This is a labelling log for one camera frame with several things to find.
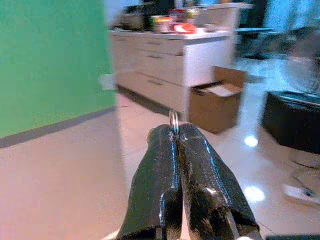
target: green wall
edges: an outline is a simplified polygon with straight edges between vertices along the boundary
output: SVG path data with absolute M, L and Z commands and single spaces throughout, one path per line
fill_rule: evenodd
M 0 138 L 115 105 L 101 0 L 0 0 Z

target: drawer handle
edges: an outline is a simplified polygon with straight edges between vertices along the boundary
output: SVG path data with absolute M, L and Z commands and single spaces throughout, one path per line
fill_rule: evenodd
M 151 58 L 151 59 L 163 59 L 163 57 L 159 57 L 159 56 L 146 56 L 147 58 Z
M 158 83 L 156 81 L 149 80 L 148 82 L 151 83 L 151 84 L 157 85 L 157 86 L 163 86 L 163 84 Z
M 147 42 L 147 44 L 149 44 L 149 45 L 157 45 L 157 46 L 162 45 L 162 43 L 157 43 L 157 42 Z

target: open cardboard box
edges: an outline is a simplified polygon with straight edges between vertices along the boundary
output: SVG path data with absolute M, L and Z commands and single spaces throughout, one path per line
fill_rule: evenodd
M 246 72 L 213 67 L 215 82 L 191 89 L 189 121 L 214 134 L 238 123 Z

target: tile floor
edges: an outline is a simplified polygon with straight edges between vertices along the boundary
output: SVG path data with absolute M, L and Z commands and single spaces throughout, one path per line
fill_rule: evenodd
M 245 85 L 238 126 L 219 135 L 201 129 L 237 177 L 264 238 L 320 233 L 320 208 L 288 202 L 283 197 L 282 182 L 296 168 L 288 159 L 290 149 L 278 145 L 260 127 L 265 92 L 292 90 L 283 77 L 283 63 L 280 59 L 265 62 L 240 59 L 235 68 L 248 71 L 256 78 Z M 146 104 L 136 103 L 132 96 L 117 95 L 123 159 L 129 186 L 147 150 L 149 130 L 169 124 L 166 115 L 149 110 Z M 245 144 L 250 136 L 258 140 L 256 147 Z M 185 215 L 181 238 L 190 239 Z

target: cabinet drawer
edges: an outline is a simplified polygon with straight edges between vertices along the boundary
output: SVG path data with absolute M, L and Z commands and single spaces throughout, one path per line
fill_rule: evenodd
M 144 38 L 139 49 L 175 56 L 182 56 L 184 54 L 184 41 L 158 38 Z
M 140 73 L 120 74 L 117 83 L 180 113 L 186 111 L 188 90 Z
M 184 85 L 184 57 L 169 54 L 139 51 L 139 72 L 171 82 Z

